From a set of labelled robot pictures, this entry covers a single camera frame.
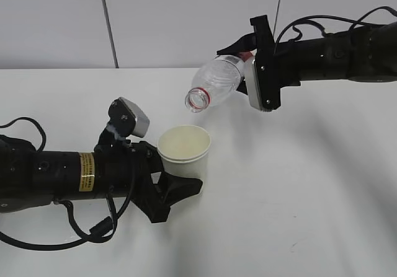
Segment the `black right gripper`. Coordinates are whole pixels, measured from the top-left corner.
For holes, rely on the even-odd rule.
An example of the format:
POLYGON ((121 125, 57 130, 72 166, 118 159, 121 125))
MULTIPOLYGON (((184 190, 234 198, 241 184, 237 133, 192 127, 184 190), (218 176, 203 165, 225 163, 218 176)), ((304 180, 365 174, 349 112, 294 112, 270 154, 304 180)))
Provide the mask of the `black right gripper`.
MULTIPOLYGON (((217 55, 237 55, 256 49, 256 34, 242 36, 232 45, 218 50, 217 55)), ((326 39, 282 42, 275 45, 275 71, 279 87, 299 86, 302 81, 317 81, 326 78, 326 39)), ((245 78, 237 91, 248 94, 245 78)))

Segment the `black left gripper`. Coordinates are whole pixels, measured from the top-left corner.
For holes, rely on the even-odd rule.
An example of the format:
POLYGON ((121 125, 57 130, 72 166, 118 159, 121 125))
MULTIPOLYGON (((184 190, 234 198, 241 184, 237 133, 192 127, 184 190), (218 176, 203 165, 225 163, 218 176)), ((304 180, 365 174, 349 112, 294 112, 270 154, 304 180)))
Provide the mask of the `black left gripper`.
POLYGON ((96 182, 94 191, 100 193, 112 189, 112 196, 124 197, 125 202, 117 211, 117 217, 133 202, 151 221, 166 222, 171 206, 198 195, 203 182, 199 178, 184 178, 163 171, 158 148, 146 141, 123 142, 121 147, 110 150, 94 148, 96 182), (160 173, 157 183, 152 174, 160 173))

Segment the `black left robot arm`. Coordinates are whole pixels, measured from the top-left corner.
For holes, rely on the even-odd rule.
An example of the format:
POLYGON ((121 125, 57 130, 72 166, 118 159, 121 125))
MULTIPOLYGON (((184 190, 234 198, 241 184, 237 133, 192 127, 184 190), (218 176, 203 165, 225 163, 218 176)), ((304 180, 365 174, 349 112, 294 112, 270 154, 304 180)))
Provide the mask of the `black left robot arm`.
POLYGON ((200 193, 203 182, 167 173, 146 141, 96 146, 94 152, 40 151, 1 136, 1 212, 13 213, 61 200, 127 197, 152 223, 167 221, 171 206, 200 193))

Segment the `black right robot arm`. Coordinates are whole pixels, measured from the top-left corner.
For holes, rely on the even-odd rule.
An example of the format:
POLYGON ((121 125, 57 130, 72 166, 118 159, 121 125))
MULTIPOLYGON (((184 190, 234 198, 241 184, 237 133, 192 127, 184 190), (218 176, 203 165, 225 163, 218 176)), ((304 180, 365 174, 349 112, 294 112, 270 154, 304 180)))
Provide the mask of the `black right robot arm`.
POLYGON ((396 24, 369 25, 322 38, 276 44, 270 28, 255 29, 219 55, 267 51, 280 87, 299 86, 302 81, 348 80, 393 82, 396 80, 396 24))

